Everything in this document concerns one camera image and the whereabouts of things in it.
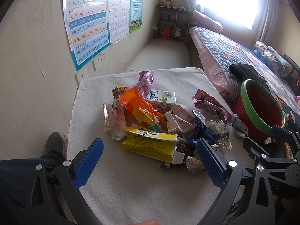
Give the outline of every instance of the white tablecloth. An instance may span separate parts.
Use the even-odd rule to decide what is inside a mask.
[[[215,200],[220,189],[208,174],[197,176],[185,167],[162,169],[158,160],[121,150],[122,140],[112,140],[103,129],[103,103],[111,104],[111,90],[133,85],[138,72],[82,80],[72,111],[67,158],[86,149],[99,137],[104,153],[87,185],[80,191],[103,225],[122,225],[157,219],[161,225],[197,224]],[[192,96],[200,88],[229,107],[201,69],[154,70],[153,89],[175,92],[177,104],[190,113],[195,110]],[[242,140],[229,127],[232,150],[228,160],[252,167]]]

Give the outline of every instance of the human hand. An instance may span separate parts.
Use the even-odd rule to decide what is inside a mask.
[[[138,225],[159,225],[159,222],[157,220],[149,220],[149,221],[145,221],[145,222],[142,222],[142,223],[135,223],[135,224],[138,224]]]

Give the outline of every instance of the silver screw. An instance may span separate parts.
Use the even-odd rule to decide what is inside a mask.
[[[259,171],[263,171],[263,166],[262,166],[262,165],[257,165],[257,169],[258,169]]]
[[[229,165],[231,167],[236,167],[237,166],[237,163],[235,161],[229,161]]]
[[[42,164],[38,164],[38,165],[35,167],[35,169],[37,169],[37,170],[41,170],[42,168],[43,168]]]
[[[66,161],[64,161],[63,165],[64,165],[65,167],[70,166],[70,165],[71,165],[71,161],[66,160]]]

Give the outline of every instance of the wall socket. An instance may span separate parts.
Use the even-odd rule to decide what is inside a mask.
[[[85,67],[83,67],[82,69],[80,69],[76,74],[75,74],[75,79],[77,81],[77,84],[79,85],[79,83],[82,80],[88,79],[88,74],[86,72]]]
[[[102,63],[105,63],[107,61],[107,57],[108,57],[107,50],[102,51],[100,54],[101,54]]]
[[[93,61],[93,67],[95,72],[97,71],[97,69],[102,65],[102,60],[101,60],[101,54],[99,54]]]

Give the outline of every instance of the person's leg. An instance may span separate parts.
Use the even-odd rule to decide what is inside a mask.
[[[59,166],[65,160],[66,146],[65,136],[54,132],[46,143],[48,154],[36,159],[0,161],[0,202],[5,204],[19,224],[24,222],[27,192],[36,166]]]

